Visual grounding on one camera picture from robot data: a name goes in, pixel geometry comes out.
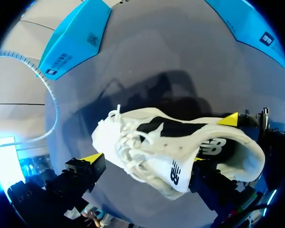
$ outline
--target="gray backdrop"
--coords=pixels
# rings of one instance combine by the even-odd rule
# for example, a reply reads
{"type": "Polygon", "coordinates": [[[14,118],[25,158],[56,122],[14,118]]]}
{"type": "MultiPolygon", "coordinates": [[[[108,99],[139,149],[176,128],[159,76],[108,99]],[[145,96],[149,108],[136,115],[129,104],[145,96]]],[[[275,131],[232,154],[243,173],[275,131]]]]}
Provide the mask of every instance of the gray backdrop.
{"type": "MultiPolygon", "coordinates": [[[[238,43],[203,0],[132,0],[114,7],[100,53],[51,83],[61,118],[48,137],[57,174],[72,157],[96,153],[91,133],[100,119],[156,106],[175,118],[271,108],[285,119],[285,69],[262,52],[238,43]],[[185,113],[179,110],[186,108],[185,113]]],[[[55,109],[47,96],[47,130],[55,109]]],[[[175,201],[122,169],[107,170],[85,199],[137,225],[207,227],[216,214],[197,194],[175,201]]]]}

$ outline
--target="white cable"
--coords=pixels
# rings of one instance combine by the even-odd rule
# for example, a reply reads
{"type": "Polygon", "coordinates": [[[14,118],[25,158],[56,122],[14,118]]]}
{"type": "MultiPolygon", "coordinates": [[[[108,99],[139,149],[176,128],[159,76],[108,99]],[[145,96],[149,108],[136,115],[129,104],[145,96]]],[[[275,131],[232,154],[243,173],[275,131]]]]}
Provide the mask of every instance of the white cable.
{"type": "Polygon", "coordinates": [[[24,63],[25,65],[27,65],[32,71],[34,71],[35,74],[41,79],[43,84],[46,86],[46,88],[49,91],[49,93],[51,94],[51,97],[52,97],[52,99],[54,101],[54,105],[55,105],[55,109],[56,109],[56,120],[55,120],[55,123],[52,126],[52,128],[48,132],[46,132],[44,135],[42,135],[40,137],[37,137],[35,139],[26,140],[26,141],[2,144],[2,145],[0,145],[0,147],[12,146],[12,145],[20,145],[20,144],[29,144],[29,143],[34,143],[34,142],[40,141],[42,139],[45,139],[46,137],[48,137],[55,130],[55,128],[57,126],[57,123],[58,123],[58,119],[59,119],[59,108],[58,108],[58,104],[57,104],[57,99],[56,99],[56,97],[55,97],[51,87],[49,86],[46,77],[38,69],[38,67],[36,67],[26,57],[24,57],[21,54],[18,54],[17,52],[2,50],[2,51],[0,51],[0,57],[10,57],[10,58],[17,59],[18,61],[20,61],[20,62],[24,63]]]}

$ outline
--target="blue light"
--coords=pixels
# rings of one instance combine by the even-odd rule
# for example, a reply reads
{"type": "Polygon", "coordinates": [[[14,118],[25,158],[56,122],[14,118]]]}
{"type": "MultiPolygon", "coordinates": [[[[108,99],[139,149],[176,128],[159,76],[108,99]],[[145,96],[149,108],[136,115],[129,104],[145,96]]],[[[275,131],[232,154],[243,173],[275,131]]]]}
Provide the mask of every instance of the blue light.
{"type": "MultiPolygon", "coordinates": [[[[271,202],[271,200],[272,200],[272,198],[274,197],[275,194],[276,194],[276,190],[274,190],[274,192],[271,194],[271,196],[270,196],[270,198],[269,198],[269,200],[268,200],[268,202],[267,202],[267,205],[270,204],[270,202],[271,202]]],[[[265,216],[266,211],[267,211],[267,208],[265,208],[264,213],[263,213],[263,216],[265,216]]]]}
{"type": "MultiPolygon", "coordinates": [[[[0,145],[14,142],[14,137],[0,138],[0,145]]],[[[19,164],[16,146],[0,147],[0,185],[9,200],[7,190],[19,181],[25,182],[25,178],[19,164]]]]}

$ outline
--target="blue panel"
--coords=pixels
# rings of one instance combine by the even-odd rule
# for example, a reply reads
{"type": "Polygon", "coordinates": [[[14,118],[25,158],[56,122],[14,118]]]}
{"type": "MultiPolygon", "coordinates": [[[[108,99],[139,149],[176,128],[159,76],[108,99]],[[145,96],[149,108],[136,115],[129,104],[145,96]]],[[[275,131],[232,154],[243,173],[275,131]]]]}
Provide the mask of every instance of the blue panel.
{"type": "Polygon", "coordinates": [[[267,22],[245,0],[205,0],[223,19],[237,41],[269,55],[285,67],[285,54],[267,22]]]}
{"type": "Polygon", "coordinates": [[[98,54],[111,13],[102,0],[86,0],[54,31],[41,57],[39,69],[57,80],[67,71],[98,54]]]}

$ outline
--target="white sneaker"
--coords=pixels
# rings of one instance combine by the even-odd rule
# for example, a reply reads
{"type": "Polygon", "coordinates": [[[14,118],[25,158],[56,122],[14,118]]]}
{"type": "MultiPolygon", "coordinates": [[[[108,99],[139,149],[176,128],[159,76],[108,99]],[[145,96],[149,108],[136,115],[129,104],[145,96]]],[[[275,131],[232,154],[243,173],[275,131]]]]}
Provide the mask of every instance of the white sneaker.
{"type": "Polygon", "coordinates": [[[92,134],[93,146],[135,180],[173,200],[188,191],[198,158],[216,159],[231,180],[250,182],[261,173],[265,155],[240,129],[218,125],[221,118],[173,119],[156,108],[120,114],[111,111],[92,134]]]}

